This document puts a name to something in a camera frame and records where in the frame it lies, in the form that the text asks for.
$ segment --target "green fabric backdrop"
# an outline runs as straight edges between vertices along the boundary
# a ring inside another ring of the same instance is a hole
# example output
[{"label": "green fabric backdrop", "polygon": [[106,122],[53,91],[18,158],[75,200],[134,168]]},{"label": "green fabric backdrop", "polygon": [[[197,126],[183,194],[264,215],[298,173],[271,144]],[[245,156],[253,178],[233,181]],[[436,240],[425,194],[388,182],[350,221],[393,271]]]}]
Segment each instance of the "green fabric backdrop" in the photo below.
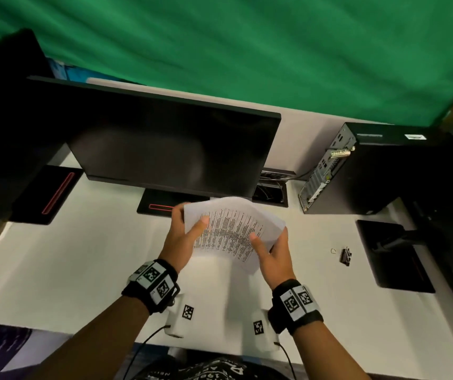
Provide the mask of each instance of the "green fabric backdrop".
[{"label": "green fabric backdrop", "polygon": [[140,82],[394,124],[453,102],[453,0],[0,0],[0,36]]}]

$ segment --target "black wrist strap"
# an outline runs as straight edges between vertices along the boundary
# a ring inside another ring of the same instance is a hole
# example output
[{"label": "black wrist strap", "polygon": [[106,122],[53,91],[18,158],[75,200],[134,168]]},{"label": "black wrist strap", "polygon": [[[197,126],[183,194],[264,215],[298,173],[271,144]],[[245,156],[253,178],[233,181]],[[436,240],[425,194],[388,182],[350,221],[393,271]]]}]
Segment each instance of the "black wrist strap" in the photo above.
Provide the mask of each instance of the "black wrist strap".
[{"label": "black wrist strap", "polygon": [[163,312],[180,292],[177,271],[165,260],[146,262],[129,278],[123,296],[141,300],[149,314]]},{"label": "black wrist strap", "polygon": [[297,280],[287,280],[272,291],[272,308],[268,320],[276,333],[285,328],[291,335],[298,327],[314,321],[323,321],[316,301]]}]

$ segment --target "sheet of paper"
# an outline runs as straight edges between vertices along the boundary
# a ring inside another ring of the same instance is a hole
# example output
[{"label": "sheet of paper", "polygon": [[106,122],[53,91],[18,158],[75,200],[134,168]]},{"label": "sheet of paper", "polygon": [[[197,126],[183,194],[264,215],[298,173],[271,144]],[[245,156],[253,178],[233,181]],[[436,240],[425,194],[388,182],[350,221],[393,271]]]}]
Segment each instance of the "sheet of paper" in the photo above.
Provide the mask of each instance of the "sheet of paper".
[{"label": "sheet of paper", "polygon": [[272,213],[255,207],[245,198],[225,197],[186,204],[184,228],[188,232],[200,217],[209,216],[209,226],[193,246],[193,254],[226,256],[250,274],[260,268],[249,234],[261,238],[270,250],[285,227]]}]

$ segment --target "person's right hand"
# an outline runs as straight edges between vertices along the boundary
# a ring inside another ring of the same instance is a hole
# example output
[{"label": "person's right hand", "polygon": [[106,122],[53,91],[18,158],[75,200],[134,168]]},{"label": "person's right hand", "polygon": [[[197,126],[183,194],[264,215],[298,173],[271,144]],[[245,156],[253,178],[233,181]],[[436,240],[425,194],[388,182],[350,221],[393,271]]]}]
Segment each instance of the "person's right hand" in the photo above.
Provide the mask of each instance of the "person's right hand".
[{"label": "person's right hand", "polygon": [[249,235],[251,245],[260,259],[260,270],[271,290],[289,279],[296,279],[291,264],[290,248],[288,247],[288,229],[285,227],[270,253],[254,233]]}]

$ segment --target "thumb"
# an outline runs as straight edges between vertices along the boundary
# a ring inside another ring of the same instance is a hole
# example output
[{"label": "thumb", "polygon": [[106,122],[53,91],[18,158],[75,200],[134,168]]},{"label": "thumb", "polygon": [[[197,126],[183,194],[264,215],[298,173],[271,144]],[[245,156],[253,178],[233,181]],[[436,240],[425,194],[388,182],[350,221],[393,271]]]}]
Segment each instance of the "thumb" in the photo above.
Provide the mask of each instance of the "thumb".
[{"label": "thumb", "polygon": [[260,261],[268,257],[268,252],[267,248],[265,248],[265,244],[258,236],[255,235],[254,232],[249,234],[249,241],[251,242],[251,245],[253,246],[253,249],[258,255]]},{"label": "thumb", "polygon": [[195,240],[198,239],[198,237],[204,232],[208,225],[209,217],[202,216],[200,220],[198,220],[197,223],[193,225],[193,228],[191,228],[189,232],[186,233],[186,237],[192,242],[195,242]]}]

